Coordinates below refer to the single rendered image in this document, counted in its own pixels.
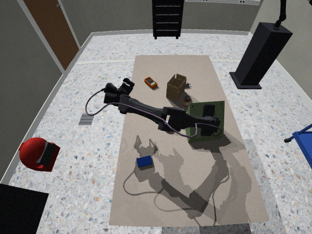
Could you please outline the orange multimeter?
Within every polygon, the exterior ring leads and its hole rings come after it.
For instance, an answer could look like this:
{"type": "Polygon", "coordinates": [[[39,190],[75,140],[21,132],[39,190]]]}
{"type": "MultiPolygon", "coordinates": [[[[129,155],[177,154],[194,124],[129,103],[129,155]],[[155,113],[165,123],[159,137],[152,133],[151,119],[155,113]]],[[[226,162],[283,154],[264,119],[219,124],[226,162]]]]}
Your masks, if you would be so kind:
{"type": "Polygon", "coordinates": [[[145,78],[144,82],[152,89],[157,87],[157,83],[151,77],[145,78]]]}

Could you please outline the brown cardboard box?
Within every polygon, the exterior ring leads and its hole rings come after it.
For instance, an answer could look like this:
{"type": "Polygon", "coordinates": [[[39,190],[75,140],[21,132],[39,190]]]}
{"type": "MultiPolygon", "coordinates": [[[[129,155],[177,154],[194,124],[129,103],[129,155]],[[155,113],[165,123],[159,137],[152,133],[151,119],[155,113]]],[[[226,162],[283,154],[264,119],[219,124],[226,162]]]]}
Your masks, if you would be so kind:
{"type": "Polygon", "coordinates": [[[183,76],[175,78],[174,75],[167,83],[166,97],[177,102],[185,90],[186,80],[183,76]]]}

